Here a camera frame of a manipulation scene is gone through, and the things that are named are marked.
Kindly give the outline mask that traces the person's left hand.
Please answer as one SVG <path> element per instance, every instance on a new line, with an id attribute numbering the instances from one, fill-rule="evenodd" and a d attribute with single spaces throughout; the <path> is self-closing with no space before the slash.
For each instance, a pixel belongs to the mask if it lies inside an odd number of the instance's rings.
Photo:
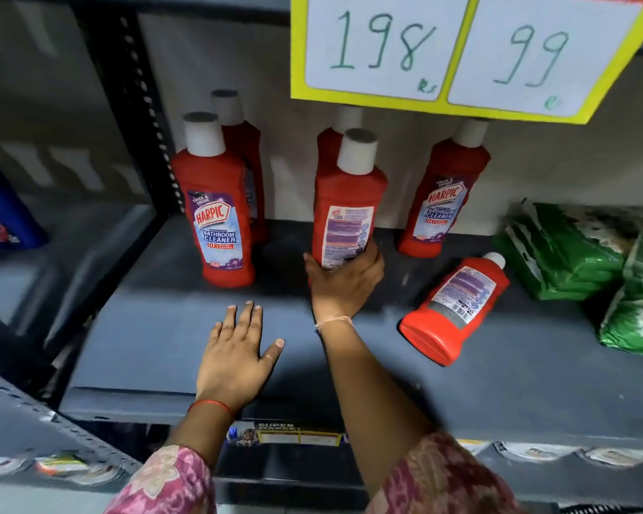
<path id="1" fill-rule="evenodd" d="M 221 401 L 234 413 L 257 397 L 273 371 L 259 369 L 265 352 L 260 351 L 263 308 L 254 303 L 248 337 L 237 340 L 236 323 L 242 311 L 235 305 L 227 307 L 224 319 L 219 321 L 223 323 L 219 342 L 210 352 L 207 343 L 196 382 L 196 399 Z"/>

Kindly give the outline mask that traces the person's right hand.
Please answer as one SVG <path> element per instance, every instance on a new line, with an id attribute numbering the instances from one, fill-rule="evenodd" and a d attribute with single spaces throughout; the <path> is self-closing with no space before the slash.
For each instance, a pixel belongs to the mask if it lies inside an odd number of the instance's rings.
<path id="1" fill-rule="evenodd" d="M 385 274 L 385 262 L 374 237 L 356 258 L 322 274 L 307 274 L 315 323 L 339 315 L 353 318 Z"/>

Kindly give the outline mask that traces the red cleaner bottle white cap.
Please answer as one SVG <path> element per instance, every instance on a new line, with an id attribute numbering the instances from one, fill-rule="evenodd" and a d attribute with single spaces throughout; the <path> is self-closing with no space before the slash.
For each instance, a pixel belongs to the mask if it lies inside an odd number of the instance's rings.
<path id="1" fill-rule="evenodd" d="M 335 156 L 319 154 L 312 255 L 327 270 L 359 256 L 372 237 L 388 186 L 386 174 L 376 165 L 377 149 L 374 132 L 349 128 Z"/>
<path id="2" fill-rule="evenodd" d="M 222 126 L 227 150 L 240 157 L 247 169 L 245 190 L 249 208 L 251 241 L 254 245 L 265 244 L 269 240 L 269 230 L 265 218 L 260 130 L 246 120 L 240 95 L 236 90 L 213 90 L 211 99 Z"/>
<path id="3" fill-rule="evenodd" d="M 439 255 L 446 234 L 491 160 L 483 146 L 488 125 L 487 119 L 466 119 L 451 137 L 434 144 L 396 243 L 399 253 L 413 258 Z"/>
<path id="4" fill-rule="evenodd" d="M 463 343 L 480 327 L 509 287 L 498 252 L 464 258 L 398 328 L 420 354 L 443 367 L 458 359 Z"/>
<path id="5" fill-rule="evenodd" d="M 184 114 L 186 147 L 171 159 L 203 278 L 222 288 L 254 282 L 244 162 L 229 152 L 216 114 Z"/>
<path id="6" fill-rule="evenodd" d="M 356 105 L 339 106 L 332 125 L 317 136 L 318 161 L 315 182 L 322 175 L 337 171 L 337 158 L 344 134 L 348 129 L 360 128 L 362 119 L 362 107 Z"/>

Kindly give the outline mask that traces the person's left forearm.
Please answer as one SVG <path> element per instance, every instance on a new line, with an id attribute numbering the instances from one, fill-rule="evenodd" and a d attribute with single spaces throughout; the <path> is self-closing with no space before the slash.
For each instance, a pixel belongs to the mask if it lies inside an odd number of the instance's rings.
<path id="1" fill-rule="evenodd" d="M 186 413 L 164 445 L 189 448 L 197 453 L 210 469 L 214 469 L 233 421 L 234 416 L 231 418 L 219 407 L 197 406 Z"/>

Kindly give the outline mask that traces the person's right forearm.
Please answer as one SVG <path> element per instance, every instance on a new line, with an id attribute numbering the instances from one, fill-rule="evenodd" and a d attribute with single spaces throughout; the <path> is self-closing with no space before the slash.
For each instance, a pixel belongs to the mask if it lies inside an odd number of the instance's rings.
<path id="1" fill-rule="evenodd" d="M 354 458 L 369 496 L 435 423 L 398 386 L 355 328 L 334 322 L 319 332 Z"/>

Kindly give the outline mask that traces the red thread wrist band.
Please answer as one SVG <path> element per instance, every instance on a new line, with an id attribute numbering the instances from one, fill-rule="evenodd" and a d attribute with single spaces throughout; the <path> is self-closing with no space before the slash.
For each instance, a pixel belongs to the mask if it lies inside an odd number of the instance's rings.
<path id="1" fill-rule="evenodd" d="M 210 406 L 219 407 L 223 411 L 225 411 L 225 413 L 228 414 L 228 416 L 230 416 L 231 418 L 233 418 L 233 416 L 234 416 L 234 412 L 232 411 L 232 409 L 227 404 L 225 404 L 225 403 L 223 403 L 221 401 L 213 400 L 213 399 L 197 399 L 197 400 L 195 400 L 189 406 L 189 409 L 188 409 L 187 413 L 189 413 L 191 410 L 193 410 L 197 406 L 204 406 L 204 405 L 210 405 Z"/>

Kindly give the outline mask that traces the yellow shelf edge label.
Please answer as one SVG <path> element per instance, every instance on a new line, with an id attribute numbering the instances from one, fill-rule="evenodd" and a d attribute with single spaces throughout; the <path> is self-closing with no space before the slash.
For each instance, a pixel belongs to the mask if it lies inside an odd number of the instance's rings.
<path id="1" fill-rule="evenodd" d="M 240 420 L 231 424 L 226 443 L 239 447 L 266 444 L 310 445 L 337 448 L 349 443 L 345 432 L 291 422 Z"/>

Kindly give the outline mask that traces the pink patterned left sleeve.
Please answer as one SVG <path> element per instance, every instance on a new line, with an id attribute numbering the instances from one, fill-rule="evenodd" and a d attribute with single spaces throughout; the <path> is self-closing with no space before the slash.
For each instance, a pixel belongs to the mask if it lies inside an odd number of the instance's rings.
<path id="1" fill-rule="evenodd" d="M 192 449 L 162 447 L 131 477 L 103 514 L 216 514 L 211 471 Z"/>

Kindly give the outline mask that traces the pink patterned sleeve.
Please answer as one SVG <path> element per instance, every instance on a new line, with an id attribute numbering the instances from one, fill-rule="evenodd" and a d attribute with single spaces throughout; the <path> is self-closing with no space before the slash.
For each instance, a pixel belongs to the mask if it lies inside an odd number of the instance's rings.
<path id="1" fill-rule="evenodd" d="M 216 514 L 211 471 L 192 449 L 162 447 L 131 477 L 103 514 Z"/>
<path id="2" fill-rule="evenodd" d="M 527 514 L 509 486 L 447 432 L 422 438 L 365 514 Z"/>

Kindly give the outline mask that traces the grey neighbouring shelf board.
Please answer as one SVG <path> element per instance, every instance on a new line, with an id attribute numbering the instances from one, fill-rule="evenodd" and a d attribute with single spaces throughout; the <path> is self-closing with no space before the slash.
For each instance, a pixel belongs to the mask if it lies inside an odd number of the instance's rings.
<path id="1" fill-rule="evenodd" d="M 35 250 L 0 248 L 0 340 L 53 344 L 65 323 L 155 218 L 151 205 L 27 195 L 49 235 Z"/>

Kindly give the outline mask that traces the pink patterned right sleeve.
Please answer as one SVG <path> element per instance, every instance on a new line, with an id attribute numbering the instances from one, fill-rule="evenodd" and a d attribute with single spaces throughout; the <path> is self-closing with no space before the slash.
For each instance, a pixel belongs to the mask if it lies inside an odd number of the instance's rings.
<path id="1" fill-rule="evenodd" d="M 365 514 L 527 514 L 509 486 L 447 432 L 422 438 Z"/>

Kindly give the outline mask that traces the grey metal shelf board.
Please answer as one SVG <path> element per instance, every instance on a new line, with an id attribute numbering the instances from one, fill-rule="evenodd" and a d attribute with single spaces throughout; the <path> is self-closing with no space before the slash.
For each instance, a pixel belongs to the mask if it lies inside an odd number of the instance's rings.
<path id="1" fill-rule="evenodd" d="M 60 410 L 80 420 L 177 423 L 195 395 L 210 330 L 228 305 L 264 309 L 263 346 L 285 340 L 262 394 L 243 416 L 318 428 L 342 418 L 315 331 L 302 254 L 311 224 L 270 221 L 256 282 L 224 289 L 202 279 L 189 224 L 163 224 L 97 315 Z M 425 358 L 398 322 L 487 236 L 456 234 L 436 259 L 394 249 L 376 229 L 385 277 L 354 325 L 377 359 L 459 438 L 643 449 L 643 356 L 604 347 L 575 302 L 537 302 L 511 284 L 449 367 Z"/>

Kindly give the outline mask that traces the blue plastic bottle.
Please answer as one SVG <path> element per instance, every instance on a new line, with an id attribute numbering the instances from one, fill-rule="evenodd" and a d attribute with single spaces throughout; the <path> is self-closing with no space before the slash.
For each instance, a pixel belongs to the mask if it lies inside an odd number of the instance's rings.
<path id="1" fill-rule="evenodd" d="M 0 249 L 35 250 L 48 241 L 45 229 L 0 172 Z"/>

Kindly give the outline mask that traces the grey perforated shelf rail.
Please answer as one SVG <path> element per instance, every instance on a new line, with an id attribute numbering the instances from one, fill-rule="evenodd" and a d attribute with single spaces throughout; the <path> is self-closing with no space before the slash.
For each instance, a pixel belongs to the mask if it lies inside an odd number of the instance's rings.
<path id="1" fill-rule="evenodd" d="M 0 481 L 118 492 L 141 462 L 0 377 Z"/>

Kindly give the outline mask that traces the black perforated shelf post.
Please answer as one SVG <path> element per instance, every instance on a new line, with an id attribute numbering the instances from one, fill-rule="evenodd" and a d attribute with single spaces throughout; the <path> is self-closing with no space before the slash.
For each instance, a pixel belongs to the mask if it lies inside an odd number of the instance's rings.
<path id="1" fill-rule="evenodd" d="M 171 167 L 173 136 L 136 9 L 107 0 L 69 2 L 111 112 L 159 215 L 185 211 Z"/>

